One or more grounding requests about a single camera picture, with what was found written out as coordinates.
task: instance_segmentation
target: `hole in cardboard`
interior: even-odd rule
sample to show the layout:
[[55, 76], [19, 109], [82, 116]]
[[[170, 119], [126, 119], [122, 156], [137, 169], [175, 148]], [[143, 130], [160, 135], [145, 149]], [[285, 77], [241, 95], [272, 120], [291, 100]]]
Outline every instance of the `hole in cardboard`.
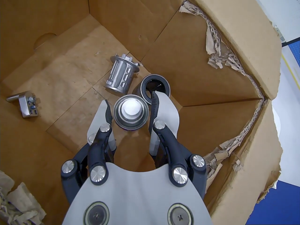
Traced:
[[55, 33], [45, 33], [43, 35], [41, 35], [40, 37], [38, 37], [38, 39], [34, 42], [34, 46], [33, 49], [36, 50], [37, 48], [39, 48], [42, 44], [44, 44], [47, 40], [52, 39], [56, 36]]

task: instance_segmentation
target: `yellow line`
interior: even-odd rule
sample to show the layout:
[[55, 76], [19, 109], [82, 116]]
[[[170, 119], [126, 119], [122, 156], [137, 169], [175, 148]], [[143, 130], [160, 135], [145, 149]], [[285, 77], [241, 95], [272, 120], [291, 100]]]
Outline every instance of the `yellow line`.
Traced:
[[290, 67], [289, 64], [287, 63], [287, 61], [286, 61], [285, 57], [283, 56], [283, 54], [281, 54], [281, 57], [283, 58], [285, 64], [287, 65], [287, 68], [289, 69], [289, 71], [290, 71], [290, 73], [291, 73], [291, 75], [292, 75], [292, 77], [293, 77], [293, 79], [294, 79], [294, 81], [295, 81], [295, 83], [296, 83], [296, 85], [297, 85], [297, 87], [298, 87], [298, 89], [300, 90], [300, 85], [299, 85], [299, 83], [298, 83], [298, 81], [297, 81], [295, 75], [293, 74], [291, 67]]

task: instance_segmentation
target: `metal bracket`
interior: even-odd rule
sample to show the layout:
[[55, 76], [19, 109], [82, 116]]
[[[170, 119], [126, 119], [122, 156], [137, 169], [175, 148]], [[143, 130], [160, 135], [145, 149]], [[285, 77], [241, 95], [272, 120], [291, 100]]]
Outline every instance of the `metal bracket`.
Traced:
[[6, 98], [6, 101], [10, 103], [16, 100], [19, 100], [23, 118], [39, 116], [36, 98], [33, 93], [31, 93], [30, 91], [26, 91], [18, 94], [13, 94]]

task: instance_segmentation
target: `crumpled packing paper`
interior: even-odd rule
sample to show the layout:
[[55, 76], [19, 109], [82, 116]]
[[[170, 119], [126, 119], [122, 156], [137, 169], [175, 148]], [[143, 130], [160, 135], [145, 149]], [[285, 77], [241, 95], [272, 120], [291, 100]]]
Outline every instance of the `crumpled packing paper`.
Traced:
[[11, 225], [43, 225], [46, 213], [22, 182], [8, 194], [15, 182], [0, 171], [0, 219]]

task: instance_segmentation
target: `torn cardboard edge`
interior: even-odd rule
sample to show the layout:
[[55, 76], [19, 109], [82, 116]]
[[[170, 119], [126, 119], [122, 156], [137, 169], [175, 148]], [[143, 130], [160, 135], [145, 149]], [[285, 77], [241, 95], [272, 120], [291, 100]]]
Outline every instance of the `torn cardboard edge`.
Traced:
[[12, 225], [42, 224], [46, 212], [23, 182], [10, 192], [14, 184], [12, 178], [0, 171], [0, 218]]
[[[230, 50], [226, 44], [222, 41], [221, 34], [218, 32], [218, 30], [215, 28], [215, 26], [211, 23], [211, 21], [208, 19], [208, 17], [203, 13], [201, 9], [199, 9], [197, 6], [191, 4], [189, 1], [184, 0], [182, 6], [179, 9], [179, 12], [182, 13], [188, 13], [193, 15], [200, 15], [207, 23], [207, 30], [206, 30], [206, 51], [210, 55], [210, 58], [208, 60], [208, 64], [211, 65], [215, 69], [222, 69], [223, 66], [229, 66], [233, 70], [238, 71], [243, 76], [246, 76], [254, 86], [254, 88], [257, 91], [258, 98], [261, 99], [258, 103], [257, 108], [254, 111], [254, 114], [249, 121], [249, 123], [244, 127], [244, 129], [241, 131], [241, 133], [220, 144], [220, 149], [216, 148], [212, 153], [209, 153], [206, 155], [205, 161], [208, 166], [208, 175], [207, 175], [207, 185], [206, 189], [210, 186], [210, 184], [213, 182], [214, 178], [220, 171], [222, 164], [221, 162], [228, 158], [231, 153], [241, 145], [241, 142], [247, 135], [247, 133], [250, 131], [252, 125], [254, 124], [258, 113], [260, 112], [263, 103], [264, 103], [264, 96], [262, 92], [260, 91], [258, 85], [253, 80], [253, 78], [247, 74], [241, 65], [240, 61], [237, 59], [235, 54]], [[241, 162], [238, 159], [233, 164], [233, 170], [239, 171], [242, 168]]]

